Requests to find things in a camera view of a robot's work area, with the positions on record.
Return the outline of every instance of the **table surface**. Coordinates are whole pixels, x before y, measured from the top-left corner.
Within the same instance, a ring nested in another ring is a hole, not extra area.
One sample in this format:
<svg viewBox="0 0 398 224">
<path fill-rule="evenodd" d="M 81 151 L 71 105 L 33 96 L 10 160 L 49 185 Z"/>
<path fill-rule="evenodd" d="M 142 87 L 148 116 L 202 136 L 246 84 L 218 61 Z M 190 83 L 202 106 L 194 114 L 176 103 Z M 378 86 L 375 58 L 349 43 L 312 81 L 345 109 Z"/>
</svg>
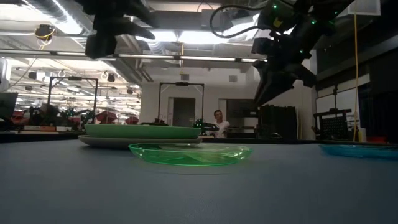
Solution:
<svg viewBox="0 0 398 224">
<path fill-rule="evenodd" d="M 398 162 L 316 144 L 238 164 L 151 164 L 78 140 L 0 144 L 0 223 L 398 223 Z"/>
</svg>

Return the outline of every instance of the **green plate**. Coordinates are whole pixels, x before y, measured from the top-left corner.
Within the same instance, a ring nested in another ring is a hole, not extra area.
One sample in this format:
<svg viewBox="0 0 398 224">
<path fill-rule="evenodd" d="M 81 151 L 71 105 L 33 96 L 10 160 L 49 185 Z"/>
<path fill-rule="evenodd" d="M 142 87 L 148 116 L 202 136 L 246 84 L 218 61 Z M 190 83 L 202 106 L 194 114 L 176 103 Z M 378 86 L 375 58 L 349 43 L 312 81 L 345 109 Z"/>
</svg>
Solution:
<svg viewBox="0 0 398 224">
<path fill-rule="evenodd" d="M 246 146 L 222 144 L 132 144 L 129 148 L 145 161 L 181 166 L 234 164 L 252 153 Z"/>
<path fill-rule="evenodd" d="M 86 132 L 92 137 L 144 138 L 144 139 L 196 139 L 200 128 L 173 126 L 86 124 Z"/>
</svg>

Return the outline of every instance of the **workstation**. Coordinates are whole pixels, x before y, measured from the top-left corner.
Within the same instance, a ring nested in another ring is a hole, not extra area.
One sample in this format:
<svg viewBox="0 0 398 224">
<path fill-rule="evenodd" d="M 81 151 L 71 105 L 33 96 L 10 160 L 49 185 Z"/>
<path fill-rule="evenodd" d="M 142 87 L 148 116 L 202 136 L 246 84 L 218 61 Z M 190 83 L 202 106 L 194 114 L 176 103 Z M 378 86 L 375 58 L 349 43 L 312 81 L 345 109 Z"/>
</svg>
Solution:
<svg viewBox="0 0 398 224">
<path fill-rule="evenodd" d="M 126 2 L 0 0 L 1 223 L 397 223 L 396 2 Z"/>
</svg>

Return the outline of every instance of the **translucent blue plate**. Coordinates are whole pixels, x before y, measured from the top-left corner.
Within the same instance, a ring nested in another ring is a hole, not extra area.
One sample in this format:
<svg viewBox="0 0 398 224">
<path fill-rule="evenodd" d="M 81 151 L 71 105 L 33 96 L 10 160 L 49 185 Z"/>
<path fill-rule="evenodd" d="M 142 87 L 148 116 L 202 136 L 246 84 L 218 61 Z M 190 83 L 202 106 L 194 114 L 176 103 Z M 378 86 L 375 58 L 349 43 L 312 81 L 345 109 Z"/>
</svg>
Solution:
<svg viewBox="0 0 398 224">
<path fill-rule="evenodd" d="M 348 156 L 373 159 L 398 159 L 397 146 L 360 146 L 360 145 L 320 145 L 326 153 L 335 156 Z"/>
</svg>

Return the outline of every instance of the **door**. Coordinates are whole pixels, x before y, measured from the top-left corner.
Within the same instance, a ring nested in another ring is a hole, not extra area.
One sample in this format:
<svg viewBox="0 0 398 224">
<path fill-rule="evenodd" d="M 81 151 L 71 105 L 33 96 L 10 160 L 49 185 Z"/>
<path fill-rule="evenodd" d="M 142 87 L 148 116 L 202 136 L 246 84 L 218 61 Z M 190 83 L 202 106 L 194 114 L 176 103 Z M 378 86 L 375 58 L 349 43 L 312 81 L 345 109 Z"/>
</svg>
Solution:
<svg viewBox="0 0 398 224">
<path fill-rule="evenodd" d="M 195 99 L 174 98 L 173 126 L 192 127 L 195 122 Z"/>
</svg>

